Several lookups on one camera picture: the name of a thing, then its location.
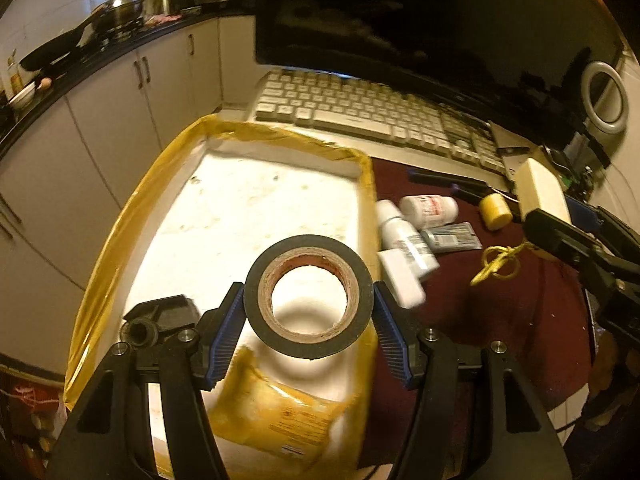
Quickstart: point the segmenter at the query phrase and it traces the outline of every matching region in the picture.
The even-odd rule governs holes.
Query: red cloth
[[[407,169],[403,164],[373,159],[379,200],[398,204],[407,195],[450,195],[448,189],[412,184]],[[514,247],[522,242],[520,225],[488,231],[477,207],[457,202],[456,222],[471,222],[483,247]],[[425,326],[442,330],[457,343],[487,346],[496,339],[504,341],[543,405],[551,410],[587,382],[591,367],[588,315],[577,274],[560,262],[523,251],[518,256],[520,272],[512,280],[489,278],[471,287],[469,281],[481,268],[481,255],[478,250],[438,256],[438,279],[423,284],[427,301],[418,307],[418,317]],[[414,403],[415,392],[402,389],[378,350],[361,465],[395,459]]]

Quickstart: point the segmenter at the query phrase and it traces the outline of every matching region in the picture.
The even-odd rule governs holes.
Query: cabinet door
[[[66,95],[82,138],[120,206],[160,154],[134,63],[139,63],[135,52],[122,56]]]
[[[82,290],[2,225],[13,239],[0,232],[0,353],[64,374]]]
[[[120,209],[64,99],[38,118],[0,160],[0,192],[22,219],[24,237],[85,287]]]
[[[185,30],[138,49],[151,114],[164,148],[196,120]]]
[[[207,20],[187,29],[191,81],[196,115],[213,113],[222,103],[218,20]]]
[[[271,67],[255,62],[255,17],[220,18],[222,100],[246,107],[255,99],[256,85]]]

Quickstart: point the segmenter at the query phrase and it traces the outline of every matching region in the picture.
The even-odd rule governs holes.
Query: white bowl
[[[36,95],[36,83],[29,83],[9,101],[9,106],[14,112],[22,110],[33,101],[34,95]]]

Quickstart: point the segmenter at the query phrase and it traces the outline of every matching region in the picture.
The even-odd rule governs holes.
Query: white plastic bottle
[[[416,229],[430,229],[455,222],[458,204],[450,196],[405,196],[400,199],[400,211]]]
[[[404,218],[391,200],[376,203],[378,227],[383,249],[400,249],[409,267],[419,280],[440,267],[418,231]]]

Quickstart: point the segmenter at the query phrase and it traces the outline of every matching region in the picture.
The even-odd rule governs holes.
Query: frying pan
[[[87,19],[80,23],[76,28],[68,30],[67,32],[53,38],[53,40],[49,40],[47,43],[39,46],[36,50],[21,60],[20,65],[22,68],[27,72],[36,72],[36,70],[49,66],[59,57],[71,52],[73,47],[78,45],[80,42],[85,27],[97,20],[104,11],[105,9],[103,6],[96,7],[94,12],[92,12],[91,15],[89,15]]]

